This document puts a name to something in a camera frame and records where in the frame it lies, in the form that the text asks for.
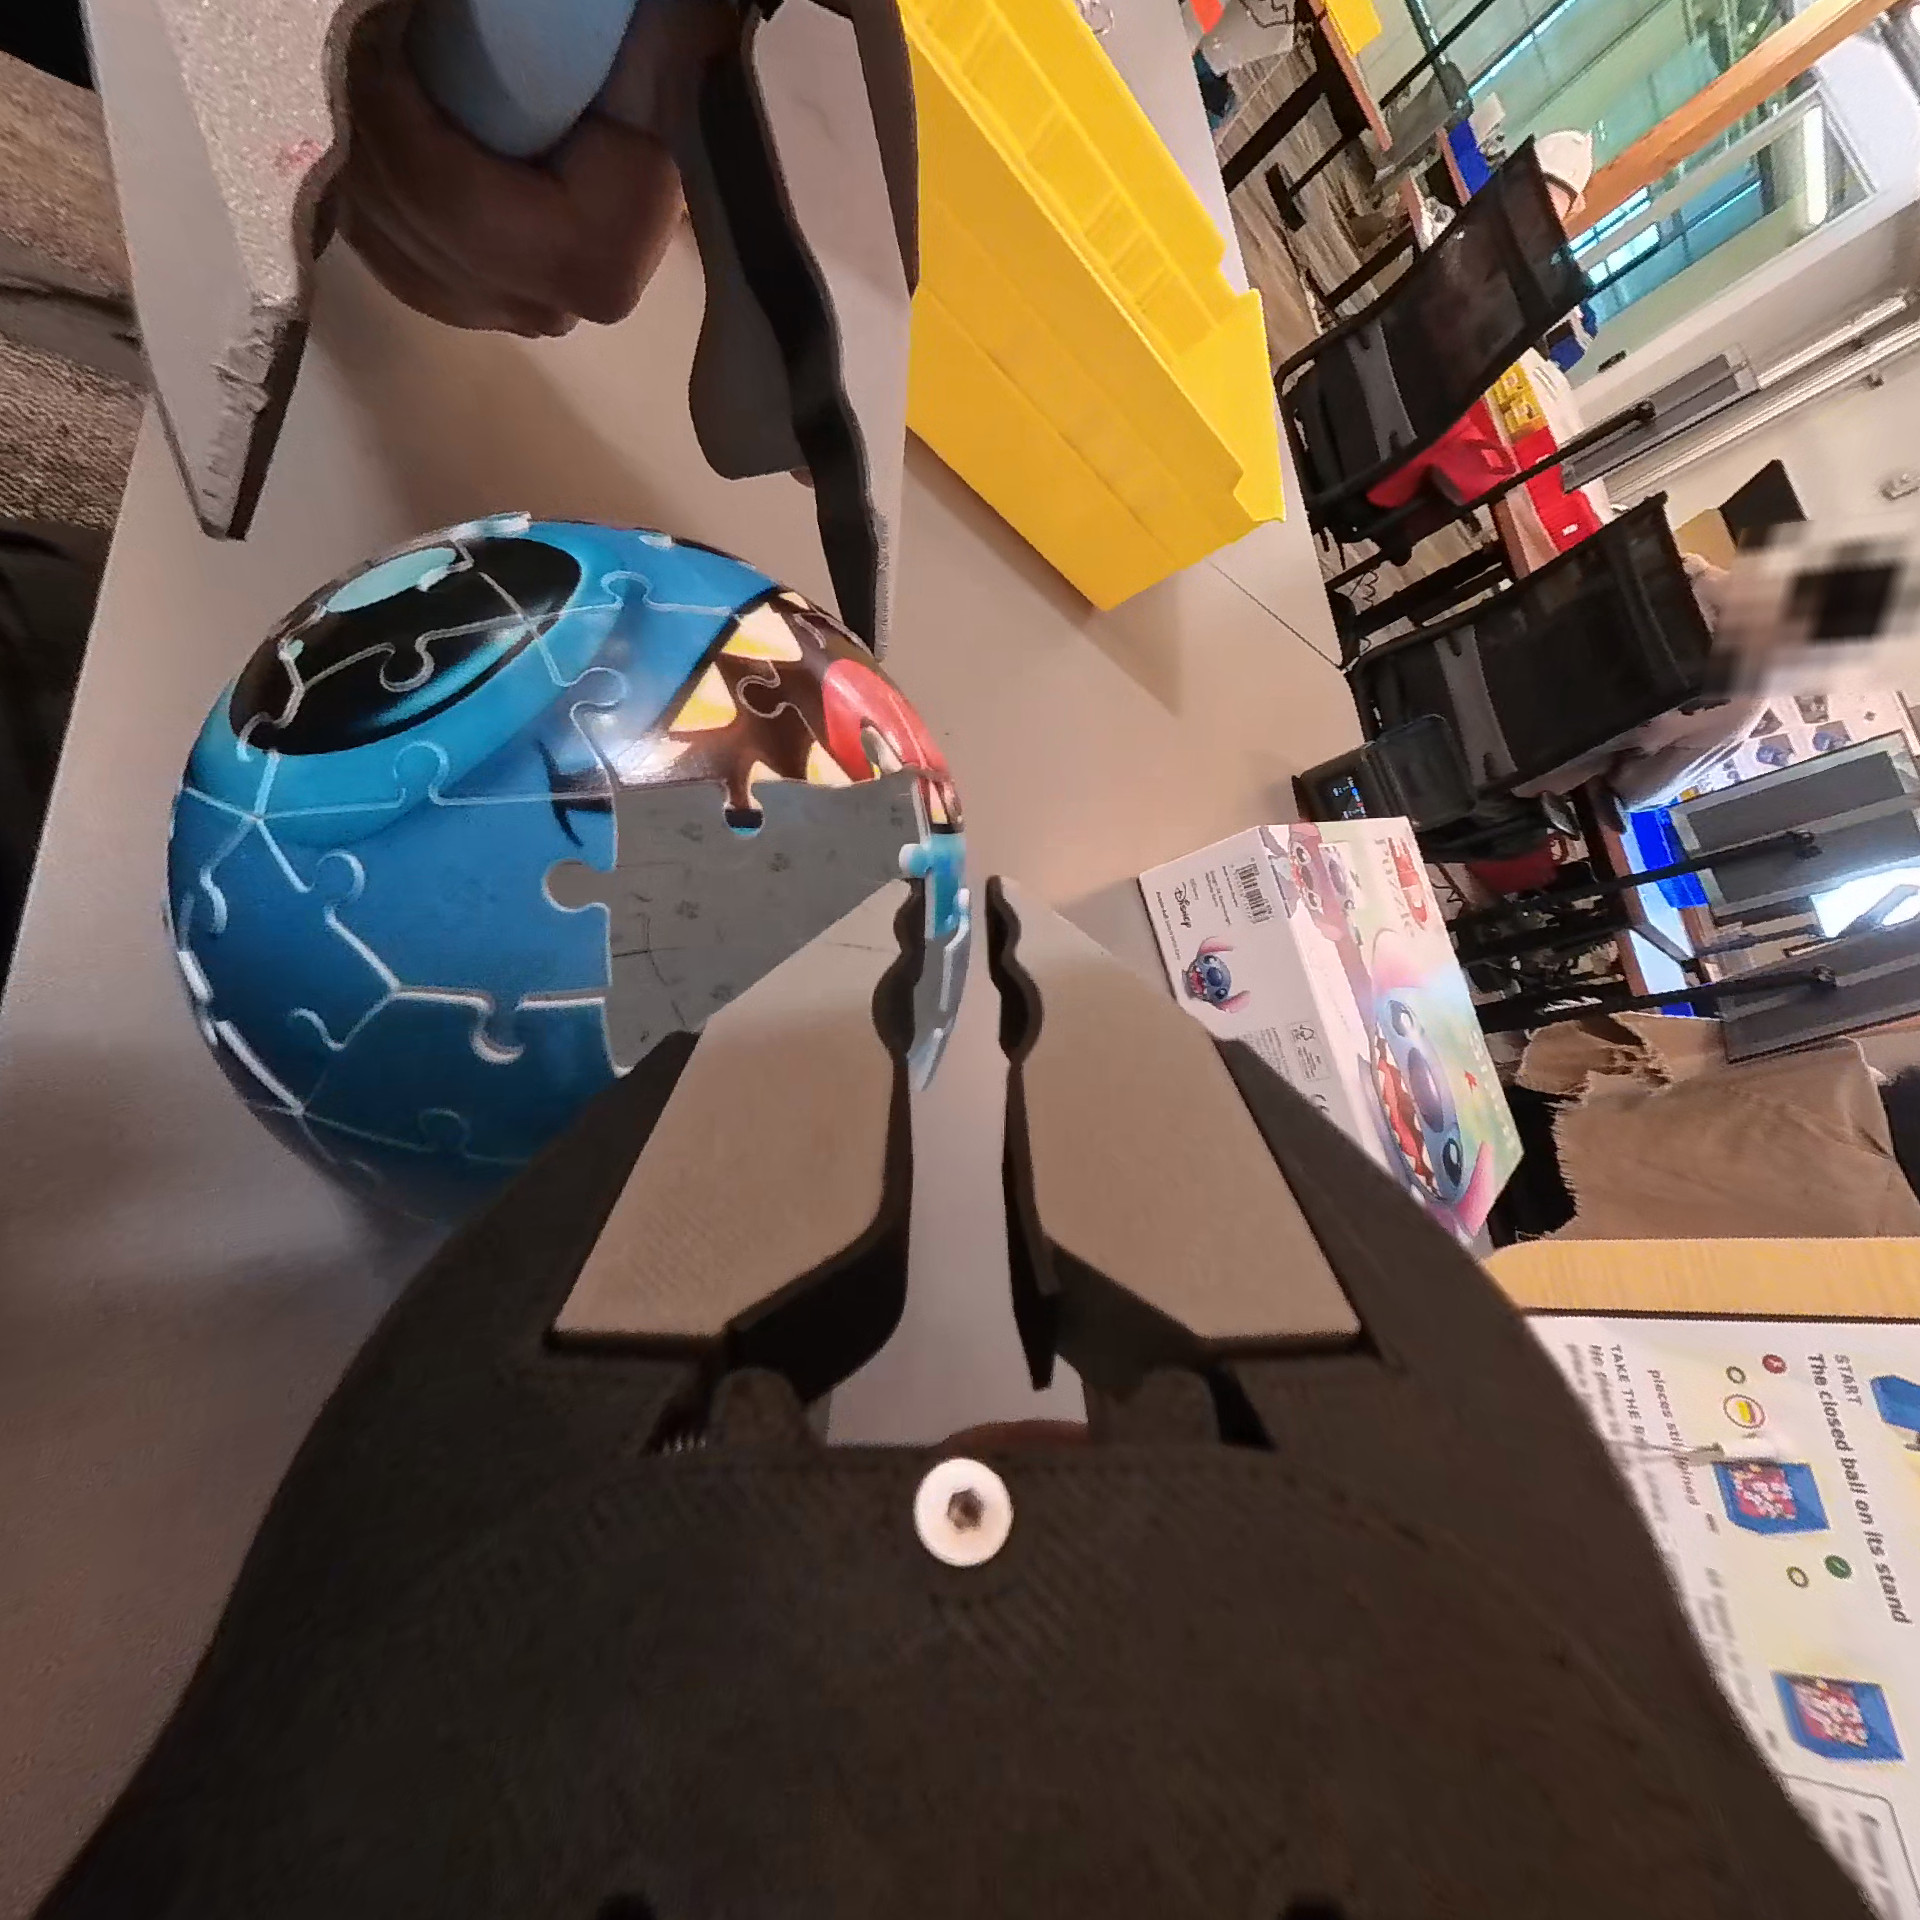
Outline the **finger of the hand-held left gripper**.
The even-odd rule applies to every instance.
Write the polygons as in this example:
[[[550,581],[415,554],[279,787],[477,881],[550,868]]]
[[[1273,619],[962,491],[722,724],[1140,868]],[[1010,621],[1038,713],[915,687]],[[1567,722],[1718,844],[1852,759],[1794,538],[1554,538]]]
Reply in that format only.
[[[804,473],[842,621],[894,613],[919,120],[898,4],[661,4],[703,269],[690,421],[727,480]]]
[[[202,531],[244,540],[303,356],[357,3],[84,3],[150,392]]]

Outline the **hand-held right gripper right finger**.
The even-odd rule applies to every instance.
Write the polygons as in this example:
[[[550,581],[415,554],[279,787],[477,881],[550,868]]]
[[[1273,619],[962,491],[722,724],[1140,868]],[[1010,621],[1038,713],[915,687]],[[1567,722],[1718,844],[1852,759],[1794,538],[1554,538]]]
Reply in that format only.
[[[1005,1060],[1001,1191],[1035,1387],[1332,1353],[1359,1320],[1205,1027],[1043,904],[982,904]]]

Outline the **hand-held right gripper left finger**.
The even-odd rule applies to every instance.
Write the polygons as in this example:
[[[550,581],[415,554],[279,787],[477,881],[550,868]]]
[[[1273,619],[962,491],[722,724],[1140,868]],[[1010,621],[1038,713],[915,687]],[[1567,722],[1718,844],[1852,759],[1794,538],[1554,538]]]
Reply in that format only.
[[[550,1328],[827,1402],[898,1328],[924,890],[889,881],[706,1021]]]

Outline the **yellow plastic bin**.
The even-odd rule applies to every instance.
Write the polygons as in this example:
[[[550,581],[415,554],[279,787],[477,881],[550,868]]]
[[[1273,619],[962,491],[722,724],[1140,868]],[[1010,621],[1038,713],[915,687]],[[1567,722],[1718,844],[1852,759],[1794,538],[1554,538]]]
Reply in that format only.
[[[1102,611],[1279,521],[1261,300],[1082,10],[900,13],[915,436]]]

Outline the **blue puzzle ball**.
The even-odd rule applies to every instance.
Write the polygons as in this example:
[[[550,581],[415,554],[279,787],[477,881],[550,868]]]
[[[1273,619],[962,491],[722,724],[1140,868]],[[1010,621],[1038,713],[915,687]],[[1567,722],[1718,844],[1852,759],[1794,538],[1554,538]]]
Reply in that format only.
[[[253,1117],[452,1225],[895,881],[924,1085],[971,948],[933,732],[758,567],[517,512],[326,584],[257,647],[182,765],[166,920]]]

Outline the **white blue puzzle box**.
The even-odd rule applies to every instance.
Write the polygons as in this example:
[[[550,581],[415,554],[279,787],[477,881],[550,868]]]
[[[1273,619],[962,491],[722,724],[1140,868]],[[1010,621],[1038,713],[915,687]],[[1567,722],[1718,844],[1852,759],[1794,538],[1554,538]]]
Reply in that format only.
[[[1268,824],[1137,884],[1182,1009],[1481,1242],[1523,1141],[1411,821]]]

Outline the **person's left hand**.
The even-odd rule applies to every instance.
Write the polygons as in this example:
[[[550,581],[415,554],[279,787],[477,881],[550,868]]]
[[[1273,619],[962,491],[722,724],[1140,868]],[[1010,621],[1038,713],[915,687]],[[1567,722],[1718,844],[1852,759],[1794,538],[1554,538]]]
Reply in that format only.
[[[445,328],[540,340],[630,315],[683,218],[669,149],[596,112],[550,160],[483,149],[426,96],[410,13],[374,8],[347,45],[339,235]]]

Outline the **black device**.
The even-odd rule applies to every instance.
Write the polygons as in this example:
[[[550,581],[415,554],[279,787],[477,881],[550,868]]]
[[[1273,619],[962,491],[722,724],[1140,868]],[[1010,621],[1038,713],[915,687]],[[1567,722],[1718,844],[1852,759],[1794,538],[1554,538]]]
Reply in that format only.
[[[1329,824],[1394,821],[1439,832],[1469,821],[1477,785],[1452,724],[1420,716],[1292,780],[1301,819]]]

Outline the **person's black clothing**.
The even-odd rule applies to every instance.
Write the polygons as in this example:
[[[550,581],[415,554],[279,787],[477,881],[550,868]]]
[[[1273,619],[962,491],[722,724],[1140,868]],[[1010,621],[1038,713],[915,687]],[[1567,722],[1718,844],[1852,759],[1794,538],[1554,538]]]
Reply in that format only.
[[[12,973],[103,573],[100,533],[3,517],[3,977]]]

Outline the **blue storage bin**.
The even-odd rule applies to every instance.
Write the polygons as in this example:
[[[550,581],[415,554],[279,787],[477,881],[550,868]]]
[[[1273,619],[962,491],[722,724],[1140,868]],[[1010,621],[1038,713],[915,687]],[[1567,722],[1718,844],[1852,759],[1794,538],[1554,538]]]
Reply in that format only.
[[[1633,807],[1622,817],[1622,840],[1630,847],[1633,867],[1642,874],[1666,868],[1686,853],[1674,829],[1668,807]],[[1695,874],[1662,879],[1653,892],[1679,912],[1691,908],[1706,911],[1709,904],[1703,881]]]

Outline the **red tablecloth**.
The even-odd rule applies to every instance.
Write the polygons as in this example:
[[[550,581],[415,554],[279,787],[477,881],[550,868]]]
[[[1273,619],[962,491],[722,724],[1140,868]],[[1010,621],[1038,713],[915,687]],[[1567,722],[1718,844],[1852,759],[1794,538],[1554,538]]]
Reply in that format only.
[[[1413,512],[1363,540],[1404,564],[1414,545],[1452,525],[1452,506],[1477,512],[1500,483],[1567,449],[1579,429],[1577,403],[1559,368],[1514,368],[1435,443],[1369,488],[1364,503],[1372,511]],[[1554,465],[1502,493],[1492,514],[1503,554],[1521,562],[1521,572],[1532,572],[1594,538],[1617,517],[1617,506],[1603,483],[1573,488],[1563,466]]]

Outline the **black office chair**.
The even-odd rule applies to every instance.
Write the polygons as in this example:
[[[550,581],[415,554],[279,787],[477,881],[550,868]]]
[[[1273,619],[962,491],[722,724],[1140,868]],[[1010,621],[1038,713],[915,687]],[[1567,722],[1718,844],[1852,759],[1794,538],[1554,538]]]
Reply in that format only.
[[[1404,275],[1276,372],[1307,525],[1340,545],[1401,523],[1367,491],[1435,443],[1589,293],[1532,137]]]
[[[1367,736],[1446,724],[1481,796],[1546,794],[1570,765],[1709,692],[1711,633],[1653,493],[1517,584],[1367,647]]]

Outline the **grey desk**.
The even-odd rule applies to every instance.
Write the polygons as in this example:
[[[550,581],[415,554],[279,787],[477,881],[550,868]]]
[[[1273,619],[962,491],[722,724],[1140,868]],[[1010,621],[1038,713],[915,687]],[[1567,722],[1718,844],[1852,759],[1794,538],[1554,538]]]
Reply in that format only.
[[[1850,881],[1915,867],[1913,749],[1874,736],[1679,800],[1668,821],[1716,921],[1778,920]]]
[[[1727,977],[1716,1019],[1724,1057],[1748,1065],[1917,1017],[1917,917],[1871,911],[1844,933]]]

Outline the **printed instruction sheet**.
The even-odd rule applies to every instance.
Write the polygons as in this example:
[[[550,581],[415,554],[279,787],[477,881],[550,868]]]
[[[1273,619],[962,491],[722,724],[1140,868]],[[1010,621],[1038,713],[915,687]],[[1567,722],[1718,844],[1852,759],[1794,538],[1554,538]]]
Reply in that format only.
[[[1917,1916],[1917,1327],[1529,1316],[1721,1692],[1876,1916]]]

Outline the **wooden column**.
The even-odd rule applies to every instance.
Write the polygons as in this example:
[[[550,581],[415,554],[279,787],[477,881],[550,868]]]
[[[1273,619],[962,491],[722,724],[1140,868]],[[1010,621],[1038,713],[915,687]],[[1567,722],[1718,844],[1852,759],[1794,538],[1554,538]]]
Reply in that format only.
[[[1581,189],[1579,205],[1563,215],[1565,234],[1581,235],[1605,223],[1895,10],[1895,3],[1809,3],[1793,12],[1751,53],[1599,165]]]

